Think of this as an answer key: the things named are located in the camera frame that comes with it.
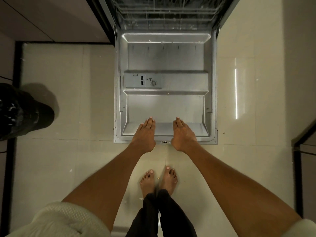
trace trash can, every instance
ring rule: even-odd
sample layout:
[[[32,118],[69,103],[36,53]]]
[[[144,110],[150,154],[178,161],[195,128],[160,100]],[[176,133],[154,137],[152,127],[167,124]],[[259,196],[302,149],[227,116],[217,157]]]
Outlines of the trash can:
[[[46,128],[54,117],[51,107],[29,93],[0,83],[0,141]]]

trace person's left foot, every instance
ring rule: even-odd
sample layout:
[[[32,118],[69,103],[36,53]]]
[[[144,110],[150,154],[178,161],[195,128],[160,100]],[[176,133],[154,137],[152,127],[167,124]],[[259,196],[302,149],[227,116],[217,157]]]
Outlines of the person's left foot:
[[[140,188],[143,193],[143,198],[146,197],[147,194],[153,193],[155,191],[155,174],[153,170],[146,172],[144,177],[140,181]]]

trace sleeve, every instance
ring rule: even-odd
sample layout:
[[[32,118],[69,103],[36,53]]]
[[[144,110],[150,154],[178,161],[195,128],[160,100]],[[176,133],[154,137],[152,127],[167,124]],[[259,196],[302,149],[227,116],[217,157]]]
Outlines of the sleeve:
[[[282,237],[315,237],[316,224],[311,220],[302,219],[296,222]]]
[[[30,224],[8,236],[110,237],[110,231],[97,216],[85,208],[71,203],[58,202],[44,207],[34,216]]]

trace wire rack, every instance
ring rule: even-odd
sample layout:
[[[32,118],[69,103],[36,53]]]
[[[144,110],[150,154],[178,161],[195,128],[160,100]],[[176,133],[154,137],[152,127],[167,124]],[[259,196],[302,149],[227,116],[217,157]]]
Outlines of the wire rack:
[[[112,0],[123,29],[209,29],[226,0]]]

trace pant leg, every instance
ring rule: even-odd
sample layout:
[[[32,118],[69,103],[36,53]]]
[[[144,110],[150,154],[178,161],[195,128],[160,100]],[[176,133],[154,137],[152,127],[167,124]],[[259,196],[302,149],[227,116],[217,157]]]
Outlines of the pant leg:
[[[158,206],[154,193],[143,200],[143,207],[136,215],[126,237],[157,237]]]
[[[158,192],[157,203],[164,237],[197,237],[192,223],[167,190],[162,189]]]

